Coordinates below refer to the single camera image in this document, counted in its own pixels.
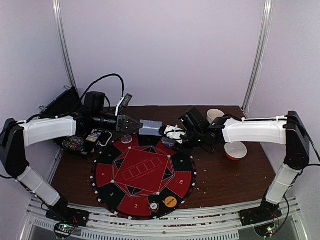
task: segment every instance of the red and black game mat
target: red and black game mat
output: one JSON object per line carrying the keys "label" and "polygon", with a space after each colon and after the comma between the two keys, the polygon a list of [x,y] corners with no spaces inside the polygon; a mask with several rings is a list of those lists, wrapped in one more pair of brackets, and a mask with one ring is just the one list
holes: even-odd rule
{"label": "red and black game mat", "polygon": [[196,184],[190,155],[167,148],[159,136],[133,135],[109,144],[94,161],[98,201],[118,217],[149,220],[179,208]]}

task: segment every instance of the yellow disc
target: yellow disc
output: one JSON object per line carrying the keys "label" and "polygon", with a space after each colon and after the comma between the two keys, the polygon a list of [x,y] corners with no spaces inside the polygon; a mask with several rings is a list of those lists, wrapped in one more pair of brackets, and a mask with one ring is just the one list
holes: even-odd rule
{"label": "yellow disc", "polygon": [[168,196],[165,200],[164,200],[164,204],[168,207],[168,208],[174,208],[175,206],[177,206],[177,199],[173,196]]}

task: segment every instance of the wall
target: wall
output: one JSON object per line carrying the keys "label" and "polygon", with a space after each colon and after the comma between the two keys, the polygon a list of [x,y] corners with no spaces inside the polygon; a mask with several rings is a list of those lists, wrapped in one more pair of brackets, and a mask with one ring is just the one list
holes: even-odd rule
{"label": "wall", "polygon": [[[24,120],[68,84],[51,0],[0,1],[0,128],[7,118]],[[58,152],[52,142],[27,148],[27,159],[47,177]],[[0,173],[6,172],[0,164]],[[0,178],[0,240],[18,239],[31,196]]]}
{"label": "wall", "polygon": [[[320,149],[320,1],[274,1],[268,45],[262,60],[250,117],[299,113],[315,145]],[[285,147],[264,144],[277,171],[285,157]],[[312,163],[319,163],[315,154]],[[289,192],[296,195],[311,233],[320,234],[320,172],[308,167]]]}
{"label": "wall", "polygon": [[[264,0],[61,1],[80,93],[118,73],[131,105],[241,105],[260,36]],[[121,84],[92,88],[113,105]]]}

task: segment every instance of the tabletop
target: tabletop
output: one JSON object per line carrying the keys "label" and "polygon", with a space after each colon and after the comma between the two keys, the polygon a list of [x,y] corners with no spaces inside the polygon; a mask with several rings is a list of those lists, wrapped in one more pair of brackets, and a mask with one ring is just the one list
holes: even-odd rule
{"label": "tabletop", "polygon": [[[178,118],[192,107],[204,116],[209,109],[244,117],[239,106],[131,106],[122,114],[135,120],[161,121],[164,125],[179,125]],[[195,148],[196,185],[182,209],[215,207],[255,201],[263,198],[275,172],[260,143],[245,142],[247,155],[239,161],[227,158],[223,145],[214,153]],[[70,203],[101,207],[90,185],[94,162],[65,152],[54,175],[52,186]]]}

